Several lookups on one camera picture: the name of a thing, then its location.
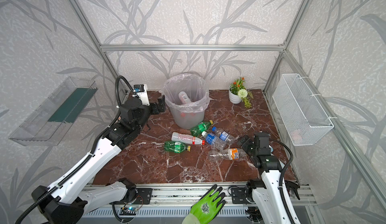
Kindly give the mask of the clear bottle orange label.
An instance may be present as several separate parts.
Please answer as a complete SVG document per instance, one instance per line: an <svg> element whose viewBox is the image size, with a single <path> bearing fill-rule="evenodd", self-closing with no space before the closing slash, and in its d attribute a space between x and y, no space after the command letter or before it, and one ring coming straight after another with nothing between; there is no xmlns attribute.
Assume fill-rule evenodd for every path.
<svg viewBox="0 0 386 224"><path fill-rule="evenodd" d="M211 162L217 162L221 160L242 160L246 159L247 154L240 148L228 148L221 151L212 150L208 153L208 159Z"/></svg>

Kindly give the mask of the white bottle red cap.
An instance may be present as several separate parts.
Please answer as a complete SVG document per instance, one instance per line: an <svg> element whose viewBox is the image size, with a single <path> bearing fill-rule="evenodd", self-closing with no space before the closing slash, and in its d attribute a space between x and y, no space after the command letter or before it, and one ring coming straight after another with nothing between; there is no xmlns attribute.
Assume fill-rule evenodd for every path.
<svg viewBox="0 0 386 224"><path fill-rule="evenodd" d="M179 93L179 99L182 104L189 104L192 103L191 99L188 97L187 93L184 91L181 91Z"/></svg>

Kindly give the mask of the clear bottle large blue label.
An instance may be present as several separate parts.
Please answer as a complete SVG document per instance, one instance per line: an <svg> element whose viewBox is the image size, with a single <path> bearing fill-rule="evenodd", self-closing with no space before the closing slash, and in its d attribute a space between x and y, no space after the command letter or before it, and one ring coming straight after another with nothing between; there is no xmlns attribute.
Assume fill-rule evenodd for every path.
<svg viewBox="0 0 386 224"><path fill-rule="evenodd" d="M227 147L227 143L222 141L213 133L203 131L202 137L204 138L205 142L212 147L213 150L222 151Z"/></svg>

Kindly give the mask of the clear bottle red white label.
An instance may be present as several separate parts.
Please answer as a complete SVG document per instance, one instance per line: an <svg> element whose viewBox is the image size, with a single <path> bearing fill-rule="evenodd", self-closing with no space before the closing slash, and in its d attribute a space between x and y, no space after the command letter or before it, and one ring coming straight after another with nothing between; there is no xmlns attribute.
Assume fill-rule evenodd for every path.
<svg viewBox="0 0 386 224"><path fill-rule="evenodd" d="M182 143L185 143L188 145L204 145L205 144L205 140L202 140L198 137L194 137L192 135L180 134L177 132L173 132L171 140L172 141L179 141L179 142L182 142Z"/></svg>

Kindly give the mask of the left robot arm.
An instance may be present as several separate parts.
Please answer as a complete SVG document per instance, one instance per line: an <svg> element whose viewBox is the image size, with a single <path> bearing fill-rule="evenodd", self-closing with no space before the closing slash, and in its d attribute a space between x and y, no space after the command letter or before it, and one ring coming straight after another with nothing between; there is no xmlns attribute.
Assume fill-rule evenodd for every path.
<svg viewBox="0 0 386 224"><path fill-rule="evenodd" d="M48 187L39 186L33 193L34 203L16 220L20 224L38 208L49 224L75 224L82 216L106 204L134 198L135 184L121 179L114 184L86 194L83 188L111 159L129 146L147 125L151 115L165 111L165 96L143 105L132 97L119 106L119 118L95 139L91 150L67 173Z"/></svg>

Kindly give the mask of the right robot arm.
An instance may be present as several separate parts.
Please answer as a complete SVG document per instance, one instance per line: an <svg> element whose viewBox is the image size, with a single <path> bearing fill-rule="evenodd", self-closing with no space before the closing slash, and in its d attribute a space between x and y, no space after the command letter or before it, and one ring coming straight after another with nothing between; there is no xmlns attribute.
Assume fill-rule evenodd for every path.
<svg viewBox="0 0 386 224"><path fill-rule="evenodd" d="M282 145L290 154L289 160L282 165L272 155L270 142ZM247 154L250 161L258 169L261 179L249 180L245 186L248 201L257 205L265 224L299 224L286 184L297 193L299 186L284 180L284 175L293 161L294 155L284 143L274 140L266 132L256 132L253 138L245 135L237 145Z"/></svg>

